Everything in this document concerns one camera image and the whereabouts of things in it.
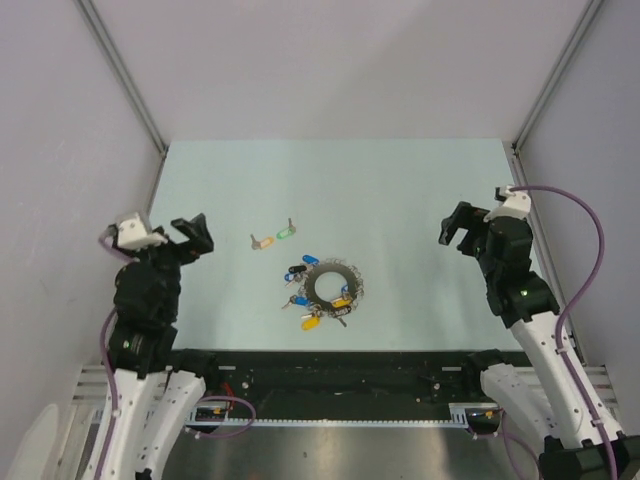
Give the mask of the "blue tag key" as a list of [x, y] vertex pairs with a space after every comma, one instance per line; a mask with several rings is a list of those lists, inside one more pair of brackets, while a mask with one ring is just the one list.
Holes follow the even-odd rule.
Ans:
[[302, 261], [307, 265], [318, 265], [320, 260], [311, 255], [303, 255]]
[[300, 306], [300, 307], [307, 308], [310, 305], [311, 305], [311, 302], [306, 297], [293, 295], [287, 300], [287, 302], [281, 307], [281, 309], [284, 310], [291, 306]]

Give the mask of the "metal disc keyring organizer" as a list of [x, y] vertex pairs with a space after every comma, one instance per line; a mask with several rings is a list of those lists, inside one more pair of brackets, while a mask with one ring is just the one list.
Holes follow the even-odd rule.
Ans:
[[[364, 280], [360, 270], [346, 261], [329, 258], [318, 265], [307, 265], [308, 273], [299, 283], [296, 295], [306, 297], [310, 312], [320, 312], [324, 317], [343, 320], [353, 313], [364, 298]], [[349, 295], [352, 304], [342, 309], [333, 309], [331, 302]]]

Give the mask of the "yellow tag key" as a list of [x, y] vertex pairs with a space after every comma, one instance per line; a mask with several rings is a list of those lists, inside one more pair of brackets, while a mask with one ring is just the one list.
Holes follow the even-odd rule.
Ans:
[[321, 323], [323, 314], [320, 312], [311, 312], [301, 317], [301, 329], [303, 331], [310, 331], [318, 327]]
[[352, 298], [349, 295], [341, 296], [331, 302], [331, 306], [333, 309], [342, 309], [348, 307], [352, 304]]

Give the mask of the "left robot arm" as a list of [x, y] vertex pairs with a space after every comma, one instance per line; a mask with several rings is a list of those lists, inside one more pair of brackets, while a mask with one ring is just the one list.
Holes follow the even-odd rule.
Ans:
[[214, 355], [172, 349], [181, 269], [213, 252], [214, 241], [204, 214], [171, 225], [183, 241], [140, 212], [121, 216], [99, 237], [124, 264], [100, 333], [107, 394], [86, 479], [161, 478], [187, 413], [220, 390]]

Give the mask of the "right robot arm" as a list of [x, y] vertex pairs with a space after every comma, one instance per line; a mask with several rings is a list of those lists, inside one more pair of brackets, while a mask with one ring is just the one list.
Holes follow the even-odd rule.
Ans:
[[639, 438], [626, 434], [608, 411], [558, 324], [558, 302], [532, 268], [528, 212], [461, 202], [441, 222], [442, 245], [466, 232], [457, 249], [478, 262], [491, 312], [522, 347], [541, 387], [532, 390], [499, 351], [490, 350], [472, 358], [462, 391], [473, 401], [489, 397], [537, 440], [542, 478], [632, 479], [639, 472]]

